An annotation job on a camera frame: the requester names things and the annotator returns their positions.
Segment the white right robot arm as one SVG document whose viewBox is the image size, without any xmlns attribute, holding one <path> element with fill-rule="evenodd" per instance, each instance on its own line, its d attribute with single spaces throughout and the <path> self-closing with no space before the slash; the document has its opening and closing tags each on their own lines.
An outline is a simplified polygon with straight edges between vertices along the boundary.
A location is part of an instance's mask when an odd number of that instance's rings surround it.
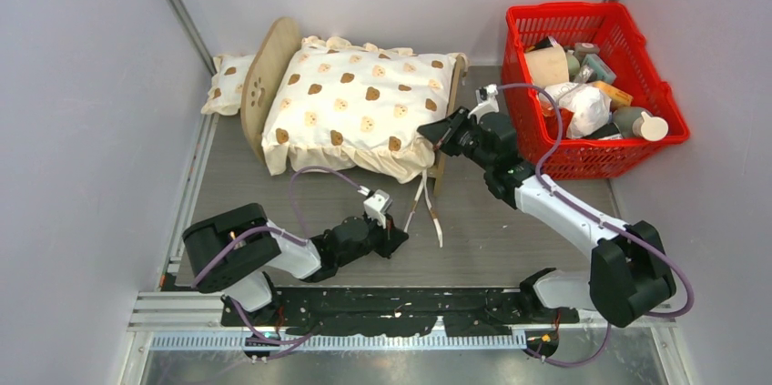
<svg viewBox="0 0 772 385">
<path fill-rule="evenodd" d="M 495 198 L 542 221 L 588 258 L 586 273 L 546 268 L 521 283 L 520 310 L 529 320 L 543 321 L 559 308 L 587 309 L 623 328 L 675 295 L 656 228 L 609 217 L 537 174 L 521 157 L 508 116 L 492 112 L 476 118 L 461 107 L 417 131 L 435 150 L 481 167 Z"/>
</svg>

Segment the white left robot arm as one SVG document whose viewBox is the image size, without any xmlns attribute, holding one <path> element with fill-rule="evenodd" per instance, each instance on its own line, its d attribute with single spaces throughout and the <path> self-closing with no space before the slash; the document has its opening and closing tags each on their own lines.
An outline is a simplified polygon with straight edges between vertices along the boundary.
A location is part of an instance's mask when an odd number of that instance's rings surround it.
<svg viewBox="0 0 772 385">
<path fill-rule="evenodd" d="M 348 217 L 320 235 L 301 238 L 273 223 L 258 203 L 194 223 L 182 234 L 194 272 L 190 287 L 226 294 L 259 325 L 270 324 L 279 313 L 265 267 L 317 283 L 371 253 L 390 258 L 408 239 L 388 213 L 381 220 Z"/>
</svg>

